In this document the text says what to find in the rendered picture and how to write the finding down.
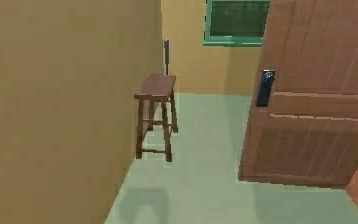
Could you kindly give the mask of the green framed window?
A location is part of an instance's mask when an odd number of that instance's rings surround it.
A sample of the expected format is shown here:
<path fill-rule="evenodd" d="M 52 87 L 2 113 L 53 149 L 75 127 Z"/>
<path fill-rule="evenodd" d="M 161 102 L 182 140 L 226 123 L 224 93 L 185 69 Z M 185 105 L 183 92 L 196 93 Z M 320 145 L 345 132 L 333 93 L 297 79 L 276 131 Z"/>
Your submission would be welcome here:
<path fill-rule="evenodd" d="M 270 0 L 206 0 L 204 46 L 260 47 Z"/>

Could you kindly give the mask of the brown wooden room door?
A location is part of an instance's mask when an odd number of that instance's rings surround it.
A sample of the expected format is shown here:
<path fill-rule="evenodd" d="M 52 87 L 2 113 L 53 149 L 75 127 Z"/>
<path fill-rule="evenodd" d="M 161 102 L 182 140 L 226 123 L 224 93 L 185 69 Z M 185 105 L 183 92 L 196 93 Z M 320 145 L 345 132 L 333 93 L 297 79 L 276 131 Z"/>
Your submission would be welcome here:
<path fill-rule="evenodd" d="M 343 188 L 358 167 L 358 0 L 271 0 L 255 77 L 243 181 Z"/>

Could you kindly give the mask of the brown wooden stool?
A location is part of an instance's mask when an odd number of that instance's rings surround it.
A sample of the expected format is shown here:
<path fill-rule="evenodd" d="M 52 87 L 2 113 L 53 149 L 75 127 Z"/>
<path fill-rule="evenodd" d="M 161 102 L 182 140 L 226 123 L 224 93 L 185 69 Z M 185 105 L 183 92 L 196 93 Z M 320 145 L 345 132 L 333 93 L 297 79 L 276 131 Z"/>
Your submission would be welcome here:
<path fill-rule="evenodd" d="M 167 162 L 172 161 L 171 134 L 178 132 L 177 113 L 174 96 L 176 77 L 165 74 L 149 74 L 142 86 L 135 92 L 138 101 L 136 158 L 144 152 L 162 153 Z M 142 146 L 145 135 L 155 125 L 164 131 L 164 149 L 146 149 Z"/>

